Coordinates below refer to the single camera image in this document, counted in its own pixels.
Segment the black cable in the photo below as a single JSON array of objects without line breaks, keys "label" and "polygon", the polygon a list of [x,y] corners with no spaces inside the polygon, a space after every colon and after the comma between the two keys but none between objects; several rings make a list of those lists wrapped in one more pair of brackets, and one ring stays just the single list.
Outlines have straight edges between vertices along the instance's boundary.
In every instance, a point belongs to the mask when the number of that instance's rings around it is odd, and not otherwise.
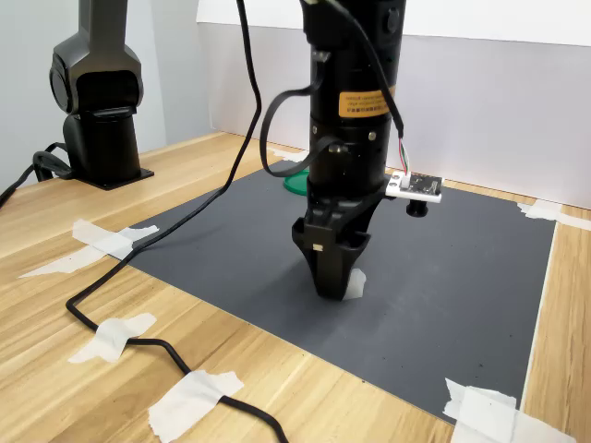
[{"label": "black cable", "polygon": [[59,157],[40,150],[33,154],[33,171],[38,182],[54,178],[54,174],[64,180],[72,178],[73,171],[69,164],[63,162]]},{"label": "black cable", "polygon": [[325,0],[332,9],[334,9],[342,18],[344,18],[349,25],[353,28],[356,33],[356,37],[361,43],[364,52],[366,53],[366,57],[369,60],[369,64],[371,65],[371,69],[373,70],[374,74],[376,75],[376,80],[380,85],[380,90],[386,103],[388,104],[388,109],[390,110],[390,114],[392,114],[392,119],[394,120],[394,124],[396,125],[396,129],[398,130],[398,138],[402,138],[404,136],[404,123],[403,118],[400,116],[398,112],[398,107],[394,102],[394,98],[390,93],[390,87],[388,86],[388,80],[386,79],[386,75],[384,74],[384,70],[381,67],[380,59],[376,54],[376,50],[371,44],[371,40],[369,39],[368,35],[366,34],[365,30],[361,26],[361,24],[357,21],[355,17],[349,12],[349,10],[341,5],[338,0]]},{"label": "black cable", "polygon": [[230,406],[231,408],[234,408],[234,409],[243,411],[245,413],[249,413],[251,415],[254,415],[255,417],[258,417],[260,420],[262,420],[267,425],[272,427],[272,429],[273,429],[273,431],[275,431],[275,435],[277,436],[277,439],[280,441],[280,443],[289,443],[289,441],[287,440],[287,437],[285,436],[285,433],[283,432],[283,429],[281,428],[281,425],[279,424],[279,422],[277,420],[275,420],[275,417],[273,417],[272,415],[265,413],[261,409],[256,408],[255,406],[252,406],[251,404],[244,403],[243,401],[240,401],[237,399],[233,399],[232,397],[226,397],[225,395],[220,398],[220,403],[226,404],[226,405]]},{"label": "black cable", "polygon": [[265,171],[271,174],[274,177],[290,177],[294,174],[301,173],[304,171],[308,166],[315,161],[320,153],[328,148],[333,143],[338,143],[340,140],[338,138],[332,136],[326,136],[321,138],[316,147],[310,150],[310,153],[307,157],[301,161],[300,163],[292,166],[291,168],[287,168],[283,171],[272,171],[269,167],[269,163],[267,161],[267,137],[269,136],[269,129],[271,128],[271,122],[275,113],[279,109],[279,107],[285,102],[287,99],[291,97],[307,97],[312,95],[315,91],[318,90],[322,81],[324,80],[325,74],[325,66],[324,61],[317,61],[316,63],[316,76],[314,77],[314,81],[312,83],[303,88],[302,90],[287,90],[279,94],[269,105],[269,109],[265,114],[265,118],[262,120],[262,125],[260,127],[260,140],[259,140],[259,148],[260,148],[260,160],[262,162],[262,167]]},{"label": "black cable", "polygon": [[[105,283],[107,283],[109,280],[111,280],[111,278],[114,277],[114,275],[117,272],[119,272],[122,268],[124,268],[126,266],[126,264],[129,263],[133,259],[133,257],[135,257],[137,254],[139,254],[141,251],[143,251],[147,247],[150,247],[151,245],[161,241],[164,237],[166,237],[166,236],[170,235],[171,233],[173,233],[174,231],[176,231],[183,224],[185,224],[186,222],[188,222],[189,220],[191,220],[192,218],[197,216],[199,213],[201,213],[203,210],[205,210],[208,206],[210,206],[210,204],[216,198],[223,195],[225,193],[225,191],[227,191],[228,188],[230,187],[230,185],[232,184],[235,174],[236,174],[236,170],[238,169],[238,165],[240,164],[240,161],[242,160],[242,157],[244,156],[244,153],[247,150],[248,143],[252,139],[252,134],[255,130],[255,126],[257,125],[257,122],[259,121],[259,118],[260,118],[262,103],[261,103],[261,99],[260,99],[259,85],[257,84],[255,70],[254,70],[254,66],[253,66],[253,62],[252,62],[252,51],[251,51],[251,47],[250,47],[250,36],[248,33],[247,12],[245,10],[244,0],[236,0],[236,4],[238,6],[238,13],[240,15],[240,25],[242,28],[242,38],[244,41],[245,56],[247,59],[248,78],[250,79],[250,85],[251,85],[252,90],[255,94],[255,99],[257,102],[257,110],[255,111],[255,114],[252,118],[252,122],[250,123],[250,127],[248,128],[247,136],[244,140],[244,143],[242,144],[242,147],[240,148],[240,151],[238,152],[238,155],[236,156],[236,159],[234,161],[234,165],[232,166],[232,169],[230,171],[228,179],[226,180],[225,184],[220,189],[218,189],[213,195],[211,195],[196,210],[193,210],[192,212],[190,212],[187,216],[185,216],[183,219],[181,219],[180,221],[175,223],[173,226],[171,226],[167,230],[163,231],[159,235],[156,235],[152,239],[145,241],[145,242],[141,243],[140,245],[138,245],[137,247],[135,247],[134,249],[132,249],[132,251],[123,260],[119,261],[119,263],[117,263],[111,270],[109,270],[106,274],[104,274],[99,280],[97,280],[96,282],[91,284],[89,287],[83,289],[82,291],[80,291],[79,293],[74,295],[72,298],[70,298],[66,302],[67,310],[69,312],[71,312],[74,315],[74,317],[76,317],[78,320],[80,320],[84,325],[86,325],[88,328],[90,328],[94,331],[96,331],[96,329],[98,328],[98,325],[96,323],[94,323],[92,320],[90,320],[88,317],[86,317],[79,309],[77,309],[76,305],[78,303],[80,303],[82,300],[84,300],[86,297],[88,297],[91,293],[93,293],[94,291],[99,289],[101,286],[103,286]],[[176,365],[181,369],[181,371],[183,371],[183,374],[187,375],[188,373],[191,372],[191,369],[183,361],[183,359],[180,357],[180,355],[176,352],[175,348],[167,341],[159,340],[159,339],[129,339],[127,341],[127,345],[161,346],[170,354],[170,356],[175,361]],[[263,420],[270,427],[272,427],[272,429],[275,431],[275,434],[277,435],[277,438],[279,439],[280,442],[287,443],[287,438],[285,437],[285,433],[283,432],[281,425],[271,415],[263,412],[262,410],[254,407],[250,404],[247,404],[242,401],[235,400],[235,399],[231,399],[226,396],[223,396],[220,399],[220,402],[224,403],[232,408],[235,408],[239,411],[242,411],[244,413],[249,413],[251,415],[254,415],[254,416],[258,417],[260,420]]]},{"label": "black cable", "polygon": [[[49,145],[45,149],[45,152],[52,152],[55,148],[60,148],[62,150],[65,150],[66,145],[64,143],[52,143],[51,145]],[[27,180],[27,178],[29,178],[29,175],[33,172],[33,170],[34,170],[33,165],[31,165],[27,169],[25,169],[25,172],[22,173],[22,175],[18,178],[18,180],[15,183],[13,183],[12,185],[10,185],[6,189],[6,191],[4,191],[2,193],[2,195],[0,195],[0,208],[2,208],[5,205],[5,203],[8,201],[8,199],[15,193],[17,188],[19,186],[21,186],[23,183],[25,183],[25,181]]]}]

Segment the wooden tabletop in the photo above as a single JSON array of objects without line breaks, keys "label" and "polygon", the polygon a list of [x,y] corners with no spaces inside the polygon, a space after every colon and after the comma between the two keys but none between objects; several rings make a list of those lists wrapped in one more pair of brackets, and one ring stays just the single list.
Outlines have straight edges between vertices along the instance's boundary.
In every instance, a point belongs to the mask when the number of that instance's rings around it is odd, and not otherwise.
[{"label": "wooden tabletop", "polygon": [[[156,175],[110,192],[58,179],[28,186],[0,210],[0,440],[157,441],[148,408],[182,377],[164,350],[127,348],[115,364],[67,362],[92,333],[66,311],[66,300],[115,259],[72,274],[18,276],[80,249],[71,233],[77,219],[119,231],[221,186],[242,140],[219,133],[143,154],[142,166]],[[260,168],[253,141],[237,178]],[[588,210],[563,211],[591,220]],[[524,411],[591,441],[591,233],[559,225],[550,263]],[[169,341],[194,370],[235,371],[245,383],[235,397],[272,414],[292,442],[452,435],[440,419],[137,269],[125,268],[79,307],[96,323],[152,313],[158,321],[144,336]],[[218,405],[180,440],[260,442],[273,433]]]}]

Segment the gray mat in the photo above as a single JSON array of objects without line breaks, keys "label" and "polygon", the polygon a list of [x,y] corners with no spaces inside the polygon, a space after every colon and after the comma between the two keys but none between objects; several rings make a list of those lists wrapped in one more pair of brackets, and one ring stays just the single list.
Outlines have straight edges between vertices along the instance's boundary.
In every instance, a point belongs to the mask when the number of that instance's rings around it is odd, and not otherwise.
[{"label": "gray mat", "polygon": [[[166,228],[204,198],[137,227]],[[132,264],[445,420],[446,377],[519,404],[554,222],[454,189],[424,219],[405,205],[376,210],[357,300],[316,296],[291,240],[306,199],[263,171]]]}]

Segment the green lid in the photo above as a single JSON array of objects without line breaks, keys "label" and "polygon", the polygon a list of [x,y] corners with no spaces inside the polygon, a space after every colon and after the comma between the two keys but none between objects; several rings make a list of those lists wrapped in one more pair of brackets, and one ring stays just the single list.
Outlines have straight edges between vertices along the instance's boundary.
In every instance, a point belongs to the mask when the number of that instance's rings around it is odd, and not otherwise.
[{"label": "green lid", "polygon": [[309,171],[306,169],[301,173],[287,177],[285,180],[283,180],[283,186],[285,186],[285,189],[287,189],[289,192],[293,192],[299,196],[304,196],[308,189],[308,173]]}]

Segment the masking tape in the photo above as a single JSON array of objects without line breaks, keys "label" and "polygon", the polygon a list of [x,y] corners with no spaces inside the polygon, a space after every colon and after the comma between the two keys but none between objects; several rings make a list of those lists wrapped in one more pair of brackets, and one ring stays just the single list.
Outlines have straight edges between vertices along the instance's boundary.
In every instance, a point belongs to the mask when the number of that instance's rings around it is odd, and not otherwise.
[{"label": "masking tape", "polygon": [[112,233],[85,220],[75,221],[72,227],[72,236],[87,246],[68,256],[61,257],[47,265],[27,272],[19,278],[52,274],[54,272],[70,274],[89,266],[107,254],[121,260],[131,252],[133,242],[156,232],[158,232],[158,228],[150,226],[141,229],[125,228],[119,233]]},{"label": "masking tape", "polygon": [[300,152],[286,152],[284,150],[277,150],[275,148],[271,148],[271,150],[277,157],[282,157],[284,160],[295,163],[303,161],[309,155],[307,150],[302,150]]},{"label": "masking tape", "polygon": [[156,317],[152,314],[140,314],[127,320],[107,318],[96,329],[92,340],[67,361],[83,363],[94,357],[101,357],[109,363],[114,363],[121,356],[127,341],[146,332],[155,322]]},{"label": "masking tape", "polygon": [[218,376],[191,372],[150,407],[151,429],[162,443],[176,440],[211,411],[223,395],[230,397],[243,387],[234,372]]},{"label": "masking tape", "polygon": [[574,443],[550,425],[515,410],[500,392],[464,387],[446,378],[451,400],[443,413],[457,420],[452,443]]},{"label": "masking tape", "polygon": [[521,212],[525,214],[528,219],[545,219],[556,221],[573,228],[585,229],[591,231],[591,221],[579,219],[571,215],[563,214],[562,205],[560,203],[552,203],[551,201],[536,200],[534,205],[525,205],[524,203],[517,203]]}]

